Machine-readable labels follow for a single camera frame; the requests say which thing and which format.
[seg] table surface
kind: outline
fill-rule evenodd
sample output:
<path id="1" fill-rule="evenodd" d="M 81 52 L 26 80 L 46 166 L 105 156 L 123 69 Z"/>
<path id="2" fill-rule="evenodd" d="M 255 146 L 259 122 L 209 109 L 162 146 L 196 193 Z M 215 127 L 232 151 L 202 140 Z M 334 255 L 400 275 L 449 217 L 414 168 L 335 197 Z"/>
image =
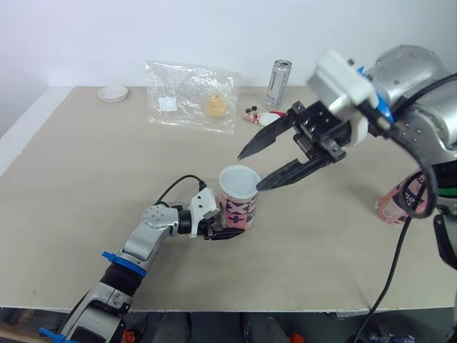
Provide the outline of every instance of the table surface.
<path id="1" fill-rule="evenodd" d="M 235 134 L 147 122 L 146 90 L 118 104 L 76 87 L 0 177 L 0 306 L 70 309 L 100 279 L 141 213 L 183 174 L 216 191 L 219 172 L 259 126 Z M 260 107 L 264 88 L 245 88 L 239 113 Z M 283 109 L 314 95 L 286 92 Z M 242 163 L 261 176 L 303 154 L 287 132 Z M 255 226 L 235 239 L 167 239 L 134 298 L 137 310 L 348 311 L 381 291 L 400 229 L 375 214 L 376 201 L 413 161 L 382 139 L 293 186 L 261 194 Z M 186 203 L 192 180 L 169 202 Z M 413 220 L 381 309 L 451 307 L 457 273 L 439 258 L 431 218 Z"/>

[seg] pink paper cup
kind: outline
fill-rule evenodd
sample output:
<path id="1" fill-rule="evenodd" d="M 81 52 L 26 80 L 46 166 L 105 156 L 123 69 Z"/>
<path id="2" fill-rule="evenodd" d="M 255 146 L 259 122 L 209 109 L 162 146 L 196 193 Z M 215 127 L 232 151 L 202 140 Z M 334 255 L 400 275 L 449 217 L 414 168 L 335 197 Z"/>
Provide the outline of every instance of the pink paper cup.
<path id="1" fill-rule="evenodd" d="M 224 228 L 250 229 L 256 216 L 260 176 L 247 166 L 228 166 L 219 175 L 222 194 L 221 224 Z"/>

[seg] small white dish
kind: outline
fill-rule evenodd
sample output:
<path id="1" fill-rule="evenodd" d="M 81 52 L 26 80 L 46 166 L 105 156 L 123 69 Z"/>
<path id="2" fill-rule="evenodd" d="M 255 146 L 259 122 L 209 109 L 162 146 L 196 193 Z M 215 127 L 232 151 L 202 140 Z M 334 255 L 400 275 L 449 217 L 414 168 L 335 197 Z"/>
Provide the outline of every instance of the small white dish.
<path id="1" fill-rule="evenodd" d="M 120 102 L 128 93 L 129 90 L 125 86 L 108 86 L 99 90 L 99 98 L 105 102 Z"/>

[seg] white label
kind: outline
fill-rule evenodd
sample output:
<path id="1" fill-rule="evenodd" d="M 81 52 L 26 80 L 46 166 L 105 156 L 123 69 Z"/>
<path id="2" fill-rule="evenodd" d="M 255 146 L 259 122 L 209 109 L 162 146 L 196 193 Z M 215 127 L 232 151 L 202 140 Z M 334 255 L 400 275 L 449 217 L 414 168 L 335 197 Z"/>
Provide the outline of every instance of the white label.
<path id="1" fill-rule="evenodd" d="M 159 98 L 159 109 L 165 112 L 178 111 L 175 98 Z"/>

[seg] silver can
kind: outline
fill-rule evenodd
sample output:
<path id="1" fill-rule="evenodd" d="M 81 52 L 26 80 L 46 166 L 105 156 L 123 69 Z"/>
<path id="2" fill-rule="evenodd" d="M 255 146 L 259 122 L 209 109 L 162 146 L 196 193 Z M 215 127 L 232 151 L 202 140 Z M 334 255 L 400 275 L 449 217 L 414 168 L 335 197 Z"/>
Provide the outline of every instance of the silver can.
<path id="1" fill-rule="evenodd" d="M 288 76 L 291 73 L 292 62 L 278 59 L 271 71 L 270 85 L 266 91 L 265 106 L 267 109 L 277 109 L 286 90 Z"/>

